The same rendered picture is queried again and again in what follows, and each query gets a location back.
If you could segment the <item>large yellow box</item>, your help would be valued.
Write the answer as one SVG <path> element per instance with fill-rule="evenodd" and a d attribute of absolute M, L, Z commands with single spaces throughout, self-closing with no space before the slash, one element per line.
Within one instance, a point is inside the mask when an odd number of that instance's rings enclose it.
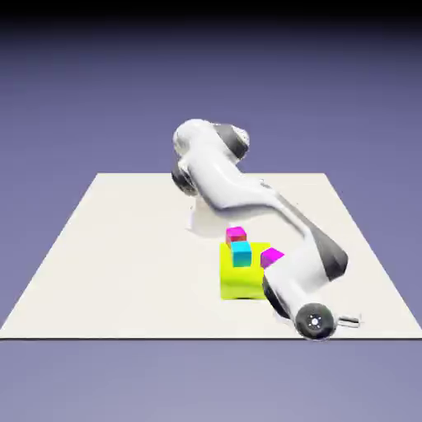
<path fill-rule="evenodd" d="M 232 266 L 230 246 L 227 243 L 220 244 L 220 296 L 223 300 L 265 300 L 262 288 L 264 270 L 260 266 L 260 253 L 270 248 L 270 244 L 268 242 L 249 243 L 252 250 L 251 265 L 240 268 Z"/>

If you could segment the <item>small cyan cube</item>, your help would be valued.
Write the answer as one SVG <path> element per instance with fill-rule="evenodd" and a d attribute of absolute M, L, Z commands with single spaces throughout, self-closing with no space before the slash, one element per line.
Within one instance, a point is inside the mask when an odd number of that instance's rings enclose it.
<path fill-rule="evenodd" d="M 249 267 L 252 262 L 251 244 L 248 241 L 234 241 L 230 245 L 232 266 Z"/>

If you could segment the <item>small magenta cube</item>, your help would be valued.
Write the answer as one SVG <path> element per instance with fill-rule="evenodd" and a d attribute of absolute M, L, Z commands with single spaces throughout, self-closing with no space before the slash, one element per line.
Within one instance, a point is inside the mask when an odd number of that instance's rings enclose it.
<path fill-rule="evenodd" d="M 283 256 L 283 252 L 270 247 L 260 253 L 260 266 L 263 269 L 266 269 Z"/>
<path fill-rule="evenodd" d="M 243 227 L 228 227 L 226 229 L 226 243 L 231 245 L 233 242 L 246 241 L 247 235 Z"/>

